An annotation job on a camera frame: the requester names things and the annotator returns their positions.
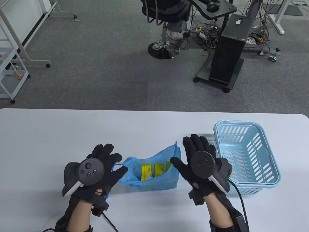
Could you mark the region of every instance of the black computer tower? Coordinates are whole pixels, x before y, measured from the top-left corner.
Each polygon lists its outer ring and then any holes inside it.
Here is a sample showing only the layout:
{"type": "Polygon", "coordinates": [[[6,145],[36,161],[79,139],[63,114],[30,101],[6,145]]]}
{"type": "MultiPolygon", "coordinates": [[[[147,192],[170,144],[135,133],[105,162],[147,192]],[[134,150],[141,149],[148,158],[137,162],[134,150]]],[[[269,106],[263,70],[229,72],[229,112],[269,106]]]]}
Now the black computer tower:
{"type": "Polygon", "coordinates": [[[216,48],[209,80],[219,81],[223,84],[230,82],[251,26],[251,18],[231,14],[216,48]]]}

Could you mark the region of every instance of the bag handle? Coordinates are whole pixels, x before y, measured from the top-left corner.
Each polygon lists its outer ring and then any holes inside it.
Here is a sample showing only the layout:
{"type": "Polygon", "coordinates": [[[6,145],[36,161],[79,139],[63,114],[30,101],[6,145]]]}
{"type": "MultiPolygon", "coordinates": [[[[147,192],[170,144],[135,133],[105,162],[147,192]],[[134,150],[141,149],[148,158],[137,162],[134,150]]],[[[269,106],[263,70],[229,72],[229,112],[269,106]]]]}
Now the bag handle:
{"type": "Polygon", "coordinates": [[[136,157],[131,157],[131,159],[128,161],[128,162],[125,162],[125,163],[116,163],[113,167],[112,167],[112,171],[114,170],[115,166],[116,165],[122,165],[122,166],[126,166],[130,163],[132,163],[133,161],[137,160],[136,157]]]}

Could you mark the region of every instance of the black glove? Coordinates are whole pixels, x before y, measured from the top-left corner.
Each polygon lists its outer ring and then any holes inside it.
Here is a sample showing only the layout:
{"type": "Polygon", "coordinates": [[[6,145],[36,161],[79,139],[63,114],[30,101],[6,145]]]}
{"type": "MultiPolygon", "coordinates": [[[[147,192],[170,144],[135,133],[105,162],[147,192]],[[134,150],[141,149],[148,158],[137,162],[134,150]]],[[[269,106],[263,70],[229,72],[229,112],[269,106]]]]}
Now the black glove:
{"type": "Polygon", "coordinates": [[[192,155],[198,151],[208,152],[216,159],[216,148],[213,145],[209,145],[204,136],[198,137],[198,135],[191,135],[190,138],[184,137],[182,144],[186,150],[188,164],[184,164],[177,157],[172,157],[171,163],[173,166],[178,169],[182,177],[188,181],[193,188],[196,188],[194,184],[197,184],[203,196],[208,196],[215,191],[219,191],[219,188],[212,181],[203,179],[194,174],[190,165],[192,155]]]}
{"type": "Polygon", "coordinates": [[[127,167],[122,166],[116,171],[112,172],[112,167],[115,163],[122,160],[122,156],[118,153],[111,154],[114,146],[111,144],[97,145],[93,152],[87,156],[87,158],[97,158],[99,159],[105,167],[105,173],[102,179],[90,186],[79,187],[72,196],[75,196],[84,201],[90,202],[95,192],[98,189],[102,189],[102,195],[108,195],[111,188],[120,180],[124,174],[128,171],[127,167]]]}

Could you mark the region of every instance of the floor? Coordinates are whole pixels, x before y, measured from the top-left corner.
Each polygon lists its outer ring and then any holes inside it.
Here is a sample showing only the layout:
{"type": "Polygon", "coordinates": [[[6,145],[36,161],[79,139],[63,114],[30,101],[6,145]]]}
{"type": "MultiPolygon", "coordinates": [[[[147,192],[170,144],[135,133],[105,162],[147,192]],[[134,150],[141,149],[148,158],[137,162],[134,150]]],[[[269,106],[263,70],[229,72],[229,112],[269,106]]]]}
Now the floor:
{"type": "MultiPolygon", "coordinates": [[[[294,113],[309,116],[309,11],[285,16],[281,36],[269,22],[272,47],[279,60],[244,55],[234,89],[193,83],[206,57],[200,47],[172,60],[156,60],[147,47],[162,31],[148,24],[139,0],[61,0],[62,10],[74,10],[80,22],[49,17],[27,47],[36,59],[52,67],[28,66],[32,76],[10,104],[0,108],[160,110],[243,113],[294,113]]],[[[246,0],[235,0],[241,11],[246,0]]]]}

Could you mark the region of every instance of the vr controller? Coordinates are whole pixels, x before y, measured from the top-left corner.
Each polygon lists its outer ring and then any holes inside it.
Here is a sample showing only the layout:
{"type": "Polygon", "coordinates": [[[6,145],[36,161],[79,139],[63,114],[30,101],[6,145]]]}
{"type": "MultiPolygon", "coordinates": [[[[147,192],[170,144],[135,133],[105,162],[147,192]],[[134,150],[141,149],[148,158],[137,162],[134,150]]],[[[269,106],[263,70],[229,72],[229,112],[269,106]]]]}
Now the vr controller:
{"type": "Polygon", "coordinates": [[[80,164],[70,162],[64,169],[64,187],[62,196],[68,197],[79,187],[98,183],[104,175],[104,165],[96,158],[87,158],[80,164]]]}
{"type": "Polygon", "coordinates": [[[232,165],[226,158],[214,159],[211,154],[199,151],[191,157],[192,171],[203,179],[209,179],[224,193],[230,191],[228,179],[232,173],[232,165]]]}

